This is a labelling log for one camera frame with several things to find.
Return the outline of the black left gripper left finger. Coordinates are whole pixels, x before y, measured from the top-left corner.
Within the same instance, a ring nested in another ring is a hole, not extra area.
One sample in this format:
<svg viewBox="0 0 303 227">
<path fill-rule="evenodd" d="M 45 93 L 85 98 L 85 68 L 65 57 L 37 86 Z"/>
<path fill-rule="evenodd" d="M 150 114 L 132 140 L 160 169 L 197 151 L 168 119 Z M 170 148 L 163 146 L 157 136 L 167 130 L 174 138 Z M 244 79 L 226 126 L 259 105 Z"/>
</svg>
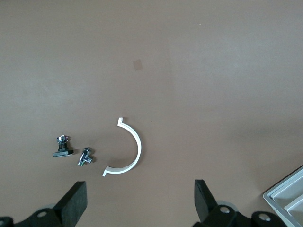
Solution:
<svg viewBox="0 0 303 227">
<path fill-rule="evenodd" d="M 88 205 L 86 182 L 76 182 L 53 208 L 34 212 L 15 227 L 74 227 Z"/>
</svg>

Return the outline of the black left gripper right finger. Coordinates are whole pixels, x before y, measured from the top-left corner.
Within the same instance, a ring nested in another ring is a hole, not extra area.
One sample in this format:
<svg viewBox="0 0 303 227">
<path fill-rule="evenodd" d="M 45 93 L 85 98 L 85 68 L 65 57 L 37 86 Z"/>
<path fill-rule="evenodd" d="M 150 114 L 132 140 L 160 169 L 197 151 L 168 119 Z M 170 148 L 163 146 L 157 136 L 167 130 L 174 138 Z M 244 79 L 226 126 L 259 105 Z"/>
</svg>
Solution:
<svg viewBox="0 0 303 227">
<path fill-rule="evenodd" d="M 225 201 L 216 201 L 204 180 L 195 180 L 195 208 L 200 219 L 195 227 L 235 227 L 237 210 Z"/>
</svg>

